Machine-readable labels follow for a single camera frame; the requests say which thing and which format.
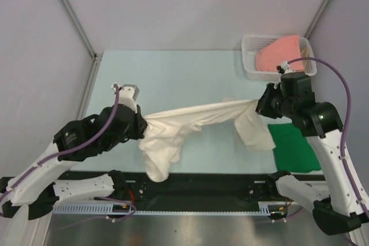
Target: metal floor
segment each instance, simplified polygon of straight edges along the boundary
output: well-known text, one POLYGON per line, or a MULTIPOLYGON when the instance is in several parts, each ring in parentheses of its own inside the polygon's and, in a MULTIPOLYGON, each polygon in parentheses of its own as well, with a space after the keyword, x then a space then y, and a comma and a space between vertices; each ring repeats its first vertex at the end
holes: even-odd
POLYGON ((114 224, 96 219, 55 230, 88 217, 54 214, 44 246, 347 246, 340 236, 323 234, 305 211, 274 224, 251 216, 137 215, 114 224))

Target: basket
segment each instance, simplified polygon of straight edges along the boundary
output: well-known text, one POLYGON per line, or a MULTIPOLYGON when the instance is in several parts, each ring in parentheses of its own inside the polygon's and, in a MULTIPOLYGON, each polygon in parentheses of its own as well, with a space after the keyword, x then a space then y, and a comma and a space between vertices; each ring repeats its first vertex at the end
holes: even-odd
MULTIPOLYGON (((281 36, 250 36, 245 35, 242 38, 242 61, 246 76, 250 80, 261 81, 278 81, 278 72, 258 71, 256 70, 256 55, 264 47, 270 45, 281 36)), ((309 56, 314 57, 309 41, 300 37, 300 49, 307 47, 309 56)), ((309 76, 314 76, 317 73, 317 64, 314 60, 309 60, 305 67, 305 73, 309 76)))

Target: table surface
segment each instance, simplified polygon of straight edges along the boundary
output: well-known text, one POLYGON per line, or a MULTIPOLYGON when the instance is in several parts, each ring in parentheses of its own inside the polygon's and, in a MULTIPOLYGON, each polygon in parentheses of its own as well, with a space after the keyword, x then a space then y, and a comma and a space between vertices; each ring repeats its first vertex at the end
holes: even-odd
MULTIPOLYGON (((114 102, 111 85, 135 84, 142 114, 194 105, 259 99, 264 81, 246 78, 241 51, 107 51, 96 77, 87 115, 99 114, 114 102)), ((263 118, 266 123, 289 119, 263 118)), ((119 144, 110 152, 89 158, 73 170, 145 172, 138 141, 119 144)), ((180 161, 170 172, 180 173, 273 173, 273 152, 248 151, 232 121, 205 126, 184 142, 180 161)))

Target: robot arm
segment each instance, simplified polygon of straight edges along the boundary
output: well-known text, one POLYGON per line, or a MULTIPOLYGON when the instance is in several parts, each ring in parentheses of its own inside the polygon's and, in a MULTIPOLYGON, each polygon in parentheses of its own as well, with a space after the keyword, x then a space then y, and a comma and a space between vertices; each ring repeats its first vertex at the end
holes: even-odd
POLYGON ((138 88, 134 85, 115 88, 118 95, 113 107, 103 109, 99 115, 69 122, 34 164, 15 178, 0 180, 2 197, 8 199, 3 205, 5 217, 12 217, 22 205, 30 205, 29 219, 34 219, 50 212, 54 204, 111 196, 122 190, 124 193, 126 183, 117 171, 88 180, 55 181, 88 157, 107 152, 120 142, 143 138, 147 123, 135 103, 138 88))
POLYGON ((324 195, 288 172, 277 172, 271 179, 280 195, 293 199, 311 212, 320 229, 329 235, 346 233, 368 222, 365 206, 369 203, 368 195, 346 146, 345 156, 340 154, 343 125, 338 112, 330 103, 315 102, 309 76, 289 72, 281 76, 279 84, 268 84, 257 113, 269 118, 286 116, 292 120, 314 150, 329 188, 329 195, 324 195), (343 162, 346 162, 350 177, 343 162), (359 200, 354 186, 360 190, 359 200))

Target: white cloth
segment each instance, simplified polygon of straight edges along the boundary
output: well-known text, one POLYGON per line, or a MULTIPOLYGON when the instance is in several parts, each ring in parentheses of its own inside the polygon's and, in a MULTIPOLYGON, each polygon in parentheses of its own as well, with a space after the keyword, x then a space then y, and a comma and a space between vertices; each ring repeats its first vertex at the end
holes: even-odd
POLYGON ((204 125, 235 119, 235 127, 250 150, 275 148, 267 125, 255 112, 258 100, 201 105, 144 116, 148 123, 139 147, 144 151, 146 172, 153 181, 168 178, 171 162, 179 161, 180 147, 192 132, 204 125))

